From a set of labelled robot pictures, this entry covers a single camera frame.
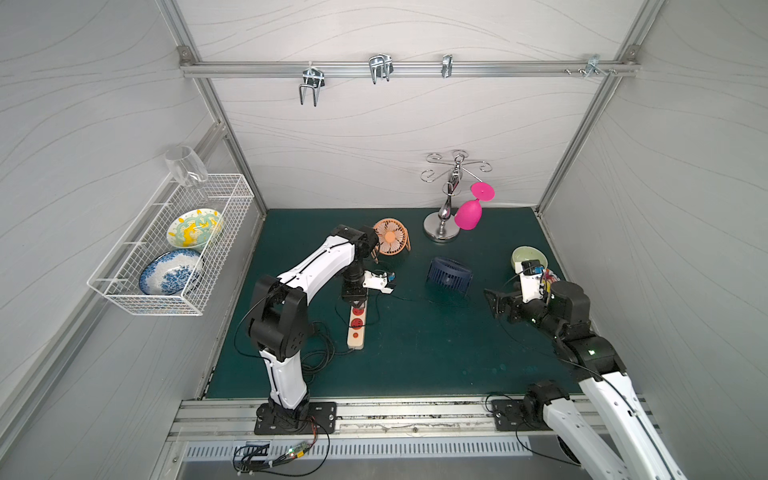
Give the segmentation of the white red power strip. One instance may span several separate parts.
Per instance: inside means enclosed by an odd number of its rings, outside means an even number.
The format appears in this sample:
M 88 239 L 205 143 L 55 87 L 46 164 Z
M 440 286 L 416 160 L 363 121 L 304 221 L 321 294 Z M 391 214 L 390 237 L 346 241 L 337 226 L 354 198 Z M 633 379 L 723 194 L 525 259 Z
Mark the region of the white red power strip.
M 357 306 L 350 307 L 350 315 L 347 330 L 347 346 L 352 350 L 364 348 L 365 329 L 367 325 L 367 301 Z

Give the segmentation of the navy blue desk fan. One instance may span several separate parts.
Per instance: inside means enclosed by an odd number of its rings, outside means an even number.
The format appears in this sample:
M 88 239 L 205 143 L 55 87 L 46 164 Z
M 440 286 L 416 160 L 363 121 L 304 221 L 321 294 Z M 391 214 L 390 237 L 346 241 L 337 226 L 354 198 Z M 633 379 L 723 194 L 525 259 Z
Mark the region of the navy blue desk fan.
M 456 260 L 434 257 L 429 265 L 427 281 L 443 288 L 466 295 L 473 279 L 473 272 Z

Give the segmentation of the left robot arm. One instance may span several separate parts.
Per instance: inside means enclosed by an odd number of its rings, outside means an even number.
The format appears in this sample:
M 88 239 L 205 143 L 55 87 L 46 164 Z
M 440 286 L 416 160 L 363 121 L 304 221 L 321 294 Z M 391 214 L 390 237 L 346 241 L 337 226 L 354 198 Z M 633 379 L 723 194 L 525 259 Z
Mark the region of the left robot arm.
M 379 237 L 369 226 L 355 229 L 339 225 L 298 265 L 276 277 L 265 275 L 257 282 L 255 303 L 246 315 L 247 334 L 265 362 L 272 405 L 294 415 L 308 404 L 300 352 L 312 330 L 309 305 L 331 279 L 340 275 L 342 299 L 361 308 L 374 287 L 368 281 L 370 273 L 364 260 L 378 244 Z

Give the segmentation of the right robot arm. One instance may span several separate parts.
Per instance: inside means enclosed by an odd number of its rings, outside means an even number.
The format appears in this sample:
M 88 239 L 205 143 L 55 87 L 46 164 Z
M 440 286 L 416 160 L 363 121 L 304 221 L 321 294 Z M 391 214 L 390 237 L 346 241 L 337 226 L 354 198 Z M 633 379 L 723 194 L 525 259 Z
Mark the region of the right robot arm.
M 594 430 L 571 395 L 553 380 L 529 385 L 520 400 L 492 400 L 497 430 L 553 432 L 564 463 L 594 479 L 684 478 L 623 361 L 613 345 L 594 332 L 591 301 L 581 286 L 558 281 L 545 287 L 527 276 L 513 292 L 487 289 L 484 296 L 495 319 L 527 323 L 551 341 L 555 358 L 568 367 L 611 439 L 605 441 Z

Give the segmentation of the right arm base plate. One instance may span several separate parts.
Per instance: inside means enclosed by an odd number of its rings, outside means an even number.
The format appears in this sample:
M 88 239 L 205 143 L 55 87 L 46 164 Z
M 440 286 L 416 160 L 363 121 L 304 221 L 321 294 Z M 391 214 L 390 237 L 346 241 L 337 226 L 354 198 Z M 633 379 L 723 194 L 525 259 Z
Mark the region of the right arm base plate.
M 520 433 L 539 430 L 539 426 L 524 410 L 522 400 L 493 399 L 490 407 L 496 431 Z

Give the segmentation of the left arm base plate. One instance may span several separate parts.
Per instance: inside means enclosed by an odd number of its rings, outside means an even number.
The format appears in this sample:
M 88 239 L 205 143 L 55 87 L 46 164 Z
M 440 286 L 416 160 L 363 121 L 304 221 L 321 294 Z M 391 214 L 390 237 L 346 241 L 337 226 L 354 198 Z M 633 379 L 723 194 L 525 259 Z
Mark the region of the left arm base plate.
M 289 410 L 269 400 L 256 410 L 254 434 L 301 435 L 320 433 L 332 434 L 336 430 L 337 403 L 303 401 L 297 409 Z

